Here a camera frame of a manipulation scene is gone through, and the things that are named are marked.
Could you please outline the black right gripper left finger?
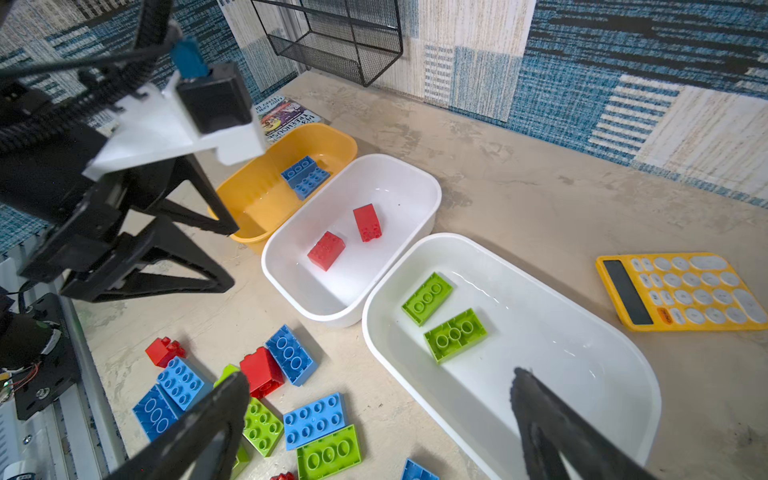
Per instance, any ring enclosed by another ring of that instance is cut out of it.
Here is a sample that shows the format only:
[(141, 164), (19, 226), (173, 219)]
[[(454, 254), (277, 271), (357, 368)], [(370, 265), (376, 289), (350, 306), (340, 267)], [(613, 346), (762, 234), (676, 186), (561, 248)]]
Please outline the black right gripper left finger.
[(249, 402), (246, 376), (241, 372), (231, 374), (109, 477), (229, 479)]

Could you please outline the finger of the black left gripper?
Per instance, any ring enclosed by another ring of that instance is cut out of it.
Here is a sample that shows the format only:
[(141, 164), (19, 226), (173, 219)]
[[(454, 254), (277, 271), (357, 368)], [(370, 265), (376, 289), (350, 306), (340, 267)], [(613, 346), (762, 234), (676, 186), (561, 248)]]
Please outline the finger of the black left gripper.
[(239, 229), (194, 155), (143, 167), (143, 212), (225, 236)]
[(121, 233), (83, 272), (71, 272), (60, 293), (86, 302), (169, 294), (224, 293), (233, 277), (178, 226), (157, 217), (138, 234)]

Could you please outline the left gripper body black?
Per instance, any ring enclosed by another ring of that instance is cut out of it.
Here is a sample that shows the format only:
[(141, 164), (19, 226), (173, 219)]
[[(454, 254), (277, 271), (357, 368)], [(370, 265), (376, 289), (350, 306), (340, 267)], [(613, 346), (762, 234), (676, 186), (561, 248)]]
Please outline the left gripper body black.
[(22, 277), (50, 282), (65, 272), (87, 273), (114, 248), (130, 210), (158, 215), (177, 188), (180, 157), (109, 173), (77, 202), (22, 264)]

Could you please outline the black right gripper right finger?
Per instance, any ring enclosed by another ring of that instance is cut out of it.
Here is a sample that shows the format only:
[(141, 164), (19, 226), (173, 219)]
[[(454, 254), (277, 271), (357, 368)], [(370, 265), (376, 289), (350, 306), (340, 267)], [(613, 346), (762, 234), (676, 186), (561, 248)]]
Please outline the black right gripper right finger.
[(536, 378), (517, 367), (510, 404), (520, 431), (526, 472), (531, 479), (651, 479), (575, 410)]

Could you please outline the small red lego brick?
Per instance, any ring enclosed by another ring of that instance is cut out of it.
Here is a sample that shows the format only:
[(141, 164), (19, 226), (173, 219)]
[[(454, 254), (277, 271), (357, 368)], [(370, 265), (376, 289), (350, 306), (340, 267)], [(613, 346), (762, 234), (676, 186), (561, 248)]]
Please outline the small red lego brick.
[(145, 349), (145, 353), (151, 362), (159, 368), (166, 368), (174, 358), (186, 357), (186, 350), (182, 345), (169, 337), (156, 338)]

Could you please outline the red lego brick tall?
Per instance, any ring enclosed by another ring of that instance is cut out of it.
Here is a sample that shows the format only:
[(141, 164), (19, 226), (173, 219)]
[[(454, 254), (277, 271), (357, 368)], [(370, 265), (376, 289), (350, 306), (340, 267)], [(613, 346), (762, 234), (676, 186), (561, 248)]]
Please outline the red lego brick tall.
[(372, 204), (367, 204), (353, 210), (356, 225), (364, 243), (380, 238), (382, 228)]

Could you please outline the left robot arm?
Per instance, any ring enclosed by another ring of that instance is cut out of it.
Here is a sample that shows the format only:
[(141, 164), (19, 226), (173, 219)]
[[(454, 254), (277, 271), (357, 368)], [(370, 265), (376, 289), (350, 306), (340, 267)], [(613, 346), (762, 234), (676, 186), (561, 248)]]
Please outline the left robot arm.
[(61, 61), (84, 84), (54, 103), (24, 84), (44, 64), (1, 73), (1, 200), (46, 220), (50, 230), (20, 269), (26, 287), (62, 280), (62, 296), (101, 303), (169, 294), (223, 293), (229, 273), (184, 234), (185, 226), (229, 235), (237, 225), (196, 158), (158, 161), (91, 180), (87, 164), (107, 144), (89, 119), (117, 111), (173, 44), (172, 5), (145, 1), (131, 50)]

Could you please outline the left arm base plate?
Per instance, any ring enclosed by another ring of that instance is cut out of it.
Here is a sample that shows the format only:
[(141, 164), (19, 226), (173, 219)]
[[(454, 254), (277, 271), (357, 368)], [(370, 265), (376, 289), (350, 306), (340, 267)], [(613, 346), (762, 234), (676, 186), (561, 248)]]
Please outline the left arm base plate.
[(14, 393), (16, 415), (20, 421), (27, 421), (47, 408), (81, 378), (59, 297), (53, 293), (45, 294), (31, 310), (36, 320), (56, 326), (61, 337), (52, 351), (42, 357), (35, 377)]

